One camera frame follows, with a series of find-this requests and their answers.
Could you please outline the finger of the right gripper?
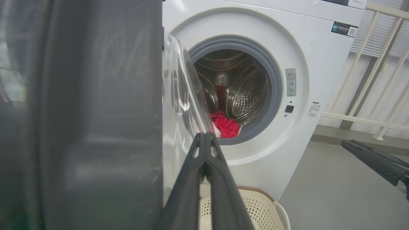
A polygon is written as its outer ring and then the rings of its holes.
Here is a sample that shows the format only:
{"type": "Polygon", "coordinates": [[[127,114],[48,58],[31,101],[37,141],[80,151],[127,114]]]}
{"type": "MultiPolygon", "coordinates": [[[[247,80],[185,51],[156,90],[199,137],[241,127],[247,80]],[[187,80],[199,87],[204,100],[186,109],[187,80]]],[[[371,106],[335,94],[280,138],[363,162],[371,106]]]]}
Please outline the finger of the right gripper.
{"type": "Polygon", "coordinates": [[[408,148],[349,140],[349,152],[363,163],[408,166],[408,148]]]}
{"type": "Polygon", "coordinates": [[[405,161],[362,142],[341,142],[341,146],[393,186],[399,182],[409,185],[409,164],[405,161]]]}

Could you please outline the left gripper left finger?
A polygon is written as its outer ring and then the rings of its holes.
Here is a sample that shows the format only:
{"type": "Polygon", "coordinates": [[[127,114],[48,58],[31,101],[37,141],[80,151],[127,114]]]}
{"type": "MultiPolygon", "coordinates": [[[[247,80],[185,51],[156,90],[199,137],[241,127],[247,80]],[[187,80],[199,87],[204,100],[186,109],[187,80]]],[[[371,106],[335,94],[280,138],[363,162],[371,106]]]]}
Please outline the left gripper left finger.
{"type": "Polygon", "coordinates": [[[208,150],[208,134],[193,139],[175,185],[158,222],[159,230],[197,230],[200,211],[200,184],[208,150]]]}

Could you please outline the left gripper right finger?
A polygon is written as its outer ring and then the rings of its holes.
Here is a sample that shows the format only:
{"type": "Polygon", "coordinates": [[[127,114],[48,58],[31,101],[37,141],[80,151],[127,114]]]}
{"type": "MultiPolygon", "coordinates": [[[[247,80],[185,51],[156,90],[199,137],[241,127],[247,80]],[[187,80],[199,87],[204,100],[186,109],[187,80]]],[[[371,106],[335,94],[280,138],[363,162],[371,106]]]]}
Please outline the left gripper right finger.
{"type": "Polygon", "coordinates": [[[214,134],[204,135],[204,174],[211,188],[213,230],[253,230],[233,176],[214,134]]]}

